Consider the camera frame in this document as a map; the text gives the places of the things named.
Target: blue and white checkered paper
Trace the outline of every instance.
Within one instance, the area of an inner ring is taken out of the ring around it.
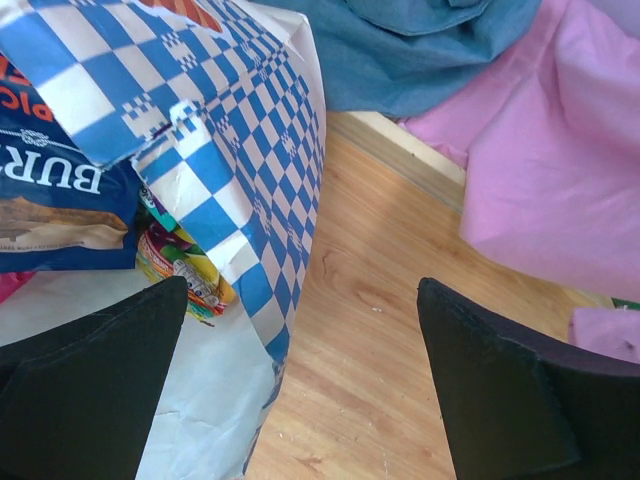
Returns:
[[[267,409],[309,264],[323,97],[232,1],[199,6],[222,33],[137,0],[5,0],[0,51],[93,164],[134,162],[233,285],[274,360]]]

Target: packaged bread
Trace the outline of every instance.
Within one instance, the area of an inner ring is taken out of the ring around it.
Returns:
[[[133,268],[139,189],[129,162],[91,165],[0,56],[0,273]]]

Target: pink cloth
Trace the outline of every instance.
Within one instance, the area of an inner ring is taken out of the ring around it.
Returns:
[[[15,293],[20,287],[31,280],[35,273],[1,273],[0,274],[0,303]]]
[[[640,0],[589,0],[629,35],[640,37]]]
[[[527,274],[640,300],[640,41],[585,0],[406,127],[467,168],[461,235]]]
[[[607,357],[640,363],[640,312],[577,308],[569,324],[569,343]]]

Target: blue denim fabric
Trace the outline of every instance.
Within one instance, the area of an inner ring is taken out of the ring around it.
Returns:
[[[257,0],[306,14],[329,110],[421,114],[524,35],[540,0]]]

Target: green object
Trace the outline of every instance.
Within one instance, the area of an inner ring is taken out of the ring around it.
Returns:
[[[620,300],[618,298],[614,298],[613,300],[613,305],[616,308],[628,308],[630,310],[640,310],[640,303],[635,303],[635,302],[628,302],[626,300]]]
[[[142,204],[147,207],[149,213],[153,215],[160,225],[164,227],[167,232],[173,232],[178,228],[178,222],[167,212],[162,205],[156,202],[153,194],[145,187],[140,188],[140,200]]]
[[[182,250],[174,245],[165,245],[160,249],[160,255],[166,258],[171,263],[176,260],[182,260],[183,258],[187,258]]]
[[[206,255],[206,253],[204,253],[204,251],[197,245],[191,245],[184,251],[184,253],[188,253],[189,255]]]

